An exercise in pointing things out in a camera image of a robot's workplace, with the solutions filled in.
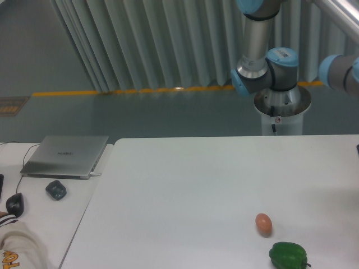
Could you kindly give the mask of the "cream sleeved forearm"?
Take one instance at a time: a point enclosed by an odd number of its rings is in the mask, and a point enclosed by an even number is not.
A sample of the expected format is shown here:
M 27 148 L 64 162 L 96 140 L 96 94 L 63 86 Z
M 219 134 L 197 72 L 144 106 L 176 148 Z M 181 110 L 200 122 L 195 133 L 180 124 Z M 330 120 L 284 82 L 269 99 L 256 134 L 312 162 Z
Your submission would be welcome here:
M 15 215 L 1 212 L 1 268 L 47 267 L 42 243 Z

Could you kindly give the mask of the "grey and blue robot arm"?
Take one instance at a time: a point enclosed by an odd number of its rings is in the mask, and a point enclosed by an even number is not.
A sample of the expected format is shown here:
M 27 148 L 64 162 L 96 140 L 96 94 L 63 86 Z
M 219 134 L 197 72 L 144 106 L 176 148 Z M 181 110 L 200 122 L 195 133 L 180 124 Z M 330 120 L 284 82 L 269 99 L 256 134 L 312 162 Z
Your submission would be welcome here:
M 245 16 L 244 45 L 237 67 L 231 71 L 238 93 L 263 89 L 285 92 L 297 85 L 298 56 L 289 48 L 268 49 L 273 20 L 282 1 L 237 1 Z M 320 64 L 319 80 L 327 87 L 358 95 L 358 55 L 329 55 Z

